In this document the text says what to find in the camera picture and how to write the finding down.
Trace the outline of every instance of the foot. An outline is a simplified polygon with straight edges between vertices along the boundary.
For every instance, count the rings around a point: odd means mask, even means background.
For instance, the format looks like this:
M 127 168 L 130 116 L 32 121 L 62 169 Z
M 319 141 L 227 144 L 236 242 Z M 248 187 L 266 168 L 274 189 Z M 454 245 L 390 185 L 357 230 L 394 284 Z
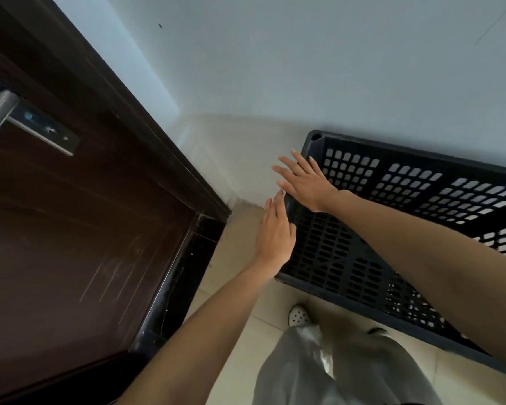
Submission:
M 311 324 L 311 318 L 304 306 L 297 304 L 289 313 L 289 327 L 305 326 Z
M 381 327 L 371 328 L 367 333 L 371 334 L 371 335 L 375 334 L 375 335 L 382 335 L 384 337 L 392 338 L 390 333 Z

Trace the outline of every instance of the white wall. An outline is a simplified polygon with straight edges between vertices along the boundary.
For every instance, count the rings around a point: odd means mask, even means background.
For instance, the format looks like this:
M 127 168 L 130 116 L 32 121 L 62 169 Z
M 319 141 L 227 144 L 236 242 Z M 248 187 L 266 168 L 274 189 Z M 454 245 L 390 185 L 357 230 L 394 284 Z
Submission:
M 53 0 L 135 95 L 175 145 L 230 206 L 236 195 L 205 150 L 198 131 L 185 124 L 173 97 L 107 0 Z
M 310 129 L 506 166 L 506 0 L 109 1 L 239 197 Z

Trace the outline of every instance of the plastic basket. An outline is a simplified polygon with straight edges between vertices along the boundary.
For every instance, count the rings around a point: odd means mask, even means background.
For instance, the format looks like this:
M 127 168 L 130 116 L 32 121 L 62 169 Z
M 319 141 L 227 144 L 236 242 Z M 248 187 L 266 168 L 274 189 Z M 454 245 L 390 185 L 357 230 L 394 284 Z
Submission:
M 443 224 L 506 255 L 506 168 L 311 131 L 302 149 L 338 189 Z M 276 278 L 506 373 L 449 324 L 354 231 L 292 197 L 296 247 Z

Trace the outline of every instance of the hand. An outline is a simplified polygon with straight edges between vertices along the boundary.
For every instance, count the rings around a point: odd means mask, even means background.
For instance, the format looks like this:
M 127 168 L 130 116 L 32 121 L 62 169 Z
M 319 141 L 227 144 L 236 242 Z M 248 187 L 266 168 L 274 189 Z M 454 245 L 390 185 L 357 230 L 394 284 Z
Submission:
M 335 186 L 327 181 L 322 170 L 310 156 L 309 163 L 297 151 L 291 150 L 297 162 L 286 156 L 278 159 L 289 167 L 272 166 L 272 169 L 283 176 L 285 180 L 278 180 L 277 186 L 294 197 L 312 212 L 326 212 L 326 205 L 330 197 L 339 192 Z
M 289 224 L 283 200 L 283 191 L 277 192 L 274 201 L 269 197 L 257 231 L 255 263 L 274 277 L 290 259 L 296 243 L 296 226 Z

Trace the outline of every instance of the leg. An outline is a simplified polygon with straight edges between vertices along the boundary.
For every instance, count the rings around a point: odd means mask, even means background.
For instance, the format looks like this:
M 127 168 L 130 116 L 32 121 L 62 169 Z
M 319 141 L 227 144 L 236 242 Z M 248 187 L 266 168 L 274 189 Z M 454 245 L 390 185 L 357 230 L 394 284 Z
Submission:
M 389 336 L 355 335 L 337 344 L 332 358 L 337 386 L 348 402 L 441 404 L 416 361 Z
M 317 325 L 290 327 L 264 362 L 253 405 L 343 404 L 322 362 Z

